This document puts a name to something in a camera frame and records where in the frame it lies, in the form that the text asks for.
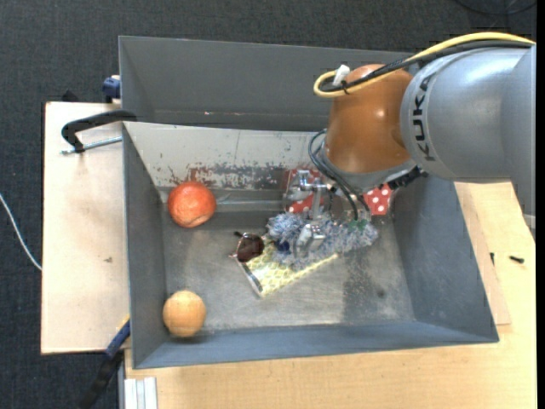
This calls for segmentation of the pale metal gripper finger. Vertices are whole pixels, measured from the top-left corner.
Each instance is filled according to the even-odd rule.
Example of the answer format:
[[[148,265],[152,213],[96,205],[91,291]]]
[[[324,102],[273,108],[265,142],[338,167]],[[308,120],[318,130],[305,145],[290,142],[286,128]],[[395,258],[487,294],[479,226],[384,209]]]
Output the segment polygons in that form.
[[[302,201],[311,195],[319,198],[327,191],[327,185],[320,176],[313,176],[310,170],[293,170],[287,184],[287,200]]]
[[[325,238],[326,235],[318,224],[305,224],[295,240],[295,257],[303,258],[314,253],[324,243]]]

